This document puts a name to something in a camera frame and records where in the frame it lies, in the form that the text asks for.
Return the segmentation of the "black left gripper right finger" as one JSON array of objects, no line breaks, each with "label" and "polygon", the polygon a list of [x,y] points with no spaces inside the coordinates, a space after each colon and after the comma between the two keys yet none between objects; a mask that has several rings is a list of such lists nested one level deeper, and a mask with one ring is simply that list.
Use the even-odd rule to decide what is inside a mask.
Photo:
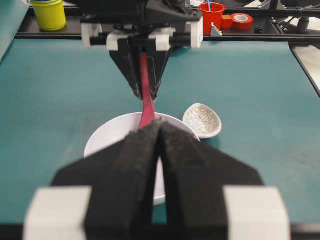
[{"label": "black left gripper right finger", "polygon": [[258,171],[168,123],[159,132],[175,240],[289,240],[280,191]]}]

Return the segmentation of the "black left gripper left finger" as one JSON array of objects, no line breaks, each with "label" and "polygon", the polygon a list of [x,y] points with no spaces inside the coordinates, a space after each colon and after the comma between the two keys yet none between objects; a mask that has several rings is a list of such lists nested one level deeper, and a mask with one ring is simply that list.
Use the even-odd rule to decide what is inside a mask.
[{"label": "black left gripper left finger", "polygon": [[128,240],[150,223],[160,122],[57,171],[38,188],[23,226],[25,240]]}]

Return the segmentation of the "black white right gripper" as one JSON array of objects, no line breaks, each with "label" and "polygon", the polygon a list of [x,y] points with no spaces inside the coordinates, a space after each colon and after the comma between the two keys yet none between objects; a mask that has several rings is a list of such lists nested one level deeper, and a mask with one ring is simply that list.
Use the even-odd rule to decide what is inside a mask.
[{"label": "black white right gripper", "polygon": [[172,47],[199,48],[203,41],[203,15],[185,0],[82,0],[80,11],[83,45],[105,45],[137,98],[143,97],[140,46],[146,44],[155,100]]}]

